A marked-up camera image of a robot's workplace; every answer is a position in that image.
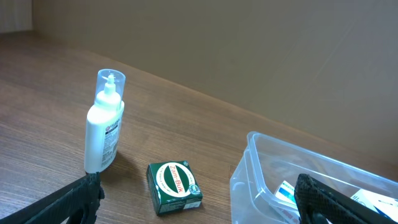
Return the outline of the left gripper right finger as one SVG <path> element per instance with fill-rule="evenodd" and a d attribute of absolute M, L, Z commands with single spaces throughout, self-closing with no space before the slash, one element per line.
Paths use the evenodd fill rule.
<path fill-rule="evenodd" d="M 299 174 L 295 192 L 301 224 L 394 224 L 386 215 L 376 213 L 308 174 Z"/>

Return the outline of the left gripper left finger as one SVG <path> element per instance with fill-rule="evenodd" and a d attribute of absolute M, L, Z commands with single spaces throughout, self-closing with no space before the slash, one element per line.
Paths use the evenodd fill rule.
<path fill-rule="evenodd" d="M 1 219 L 1 224 L 94 224 L 104 199 L 100 174 L 87 174 L 35 203 Z"/>

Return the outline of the white medicine box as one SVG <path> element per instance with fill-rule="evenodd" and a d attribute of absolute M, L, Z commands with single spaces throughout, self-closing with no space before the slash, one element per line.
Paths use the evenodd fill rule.
<path fill-rule="evenodd" d="M 351 196 L 351 199 L 397 222 L 397 199 L 361 189 Z"/>

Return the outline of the green Zam-Buk box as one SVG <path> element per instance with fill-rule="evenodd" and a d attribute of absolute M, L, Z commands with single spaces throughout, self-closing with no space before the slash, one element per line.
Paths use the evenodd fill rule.
<path fill-rule="evenodd" d="M 200 207 L 203 193 L 187 161 L 149 164 L 146 177 L 156 215 Z"/>

